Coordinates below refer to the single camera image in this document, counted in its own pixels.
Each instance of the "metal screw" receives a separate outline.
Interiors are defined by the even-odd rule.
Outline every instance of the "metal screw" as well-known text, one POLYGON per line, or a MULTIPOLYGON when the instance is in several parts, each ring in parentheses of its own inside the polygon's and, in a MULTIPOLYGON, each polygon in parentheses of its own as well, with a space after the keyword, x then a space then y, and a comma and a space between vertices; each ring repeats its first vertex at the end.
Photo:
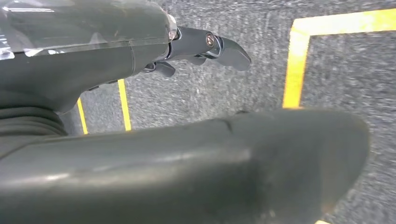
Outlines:
POLYGON ((206 35, 206 44, 209 47, 213 47, 214 46, 214 36, 213 36, 213 34, 207 34, 206 35))

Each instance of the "transparent plastic cover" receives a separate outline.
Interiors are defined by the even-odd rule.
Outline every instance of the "transparent plastic cover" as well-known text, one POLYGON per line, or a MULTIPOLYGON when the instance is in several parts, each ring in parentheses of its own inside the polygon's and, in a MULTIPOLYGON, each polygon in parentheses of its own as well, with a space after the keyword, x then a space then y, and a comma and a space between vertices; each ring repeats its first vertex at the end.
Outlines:
POLYGON ((0 0, 0 60, 169 43, 176 21, 146 0, 0 0))

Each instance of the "robotic finger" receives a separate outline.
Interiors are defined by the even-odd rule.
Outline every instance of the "robotic finger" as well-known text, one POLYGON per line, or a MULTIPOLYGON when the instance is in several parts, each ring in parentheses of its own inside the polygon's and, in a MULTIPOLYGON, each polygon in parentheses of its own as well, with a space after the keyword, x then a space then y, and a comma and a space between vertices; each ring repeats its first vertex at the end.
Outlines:
POLYGON ((166 56, 149 63, 142 72, 158 71, 166 77, 171 77, 176 69, 172 69, 167 61, 182 59, 194 65, 202 65, 206 59, 211 59, 239 71, 248 70, 252 62, 247 52, 230 39, 214 35, 207 30, 178 27, 175 39, 169 43, 166 56))

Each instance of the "yellow floor marking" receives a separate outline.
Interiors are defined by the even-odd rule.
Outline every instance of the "yellow floor marking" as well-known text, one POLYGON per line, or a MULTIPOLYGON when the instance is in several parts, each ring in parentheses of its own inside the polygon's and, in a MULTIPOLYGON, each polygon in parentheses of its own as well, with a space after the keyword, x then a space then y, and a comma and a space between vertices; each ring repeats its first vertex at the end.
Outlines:
POLYGON ((83 133, 88 134, 88 129, 86 127, 86 122, 85 122, 83 104, 81 103, 81 98, 78 98, 77 106, 78 106, 78 111, 80 112, 80 119, 81 119, 81 126, 83 127, 83 133))
POLYGON ((294 20, 290 31, 283 107, 300 106, 310 36, 391 30, 396 30, 396 8, 294 20))
POLYGON ((132 125, 131 125, 131 119, 129 118, 127 92, 125 91, 124 79, 118 80, 118 88, 120 90, 121 108, 122 108, 122 114, 124 115, 125 130, 130 131, 132 130, 132 125))

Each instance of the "gray carpet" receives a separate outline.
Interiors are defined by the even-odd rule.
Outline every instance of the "gray carpet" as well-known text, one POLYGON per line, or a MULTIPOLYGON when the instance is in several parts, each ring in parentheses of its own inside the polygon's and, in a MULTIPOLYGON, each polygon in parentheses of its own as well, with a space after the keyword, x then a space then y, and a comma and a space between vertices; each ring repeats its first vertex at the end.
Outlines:
MULTIPOLYGON (((396 8, 395 0, 163 0, 179 25, 203 28, 239 42, 253 66, 236 72, 213 62, 173 63, 177 74, 126 79, 134 129, 173 126, 282 107, 289 32, 296 18, 396 8)), ((332 224, 396 223, 396 31, 312 37, 302 105, 363 116, 373 133, 373 157, 332 215, 332 224)), ((124 130, 117 84, 82 95, 90 133, 124 130)), ((63 116, 81 134, 78 110, 63 116)))

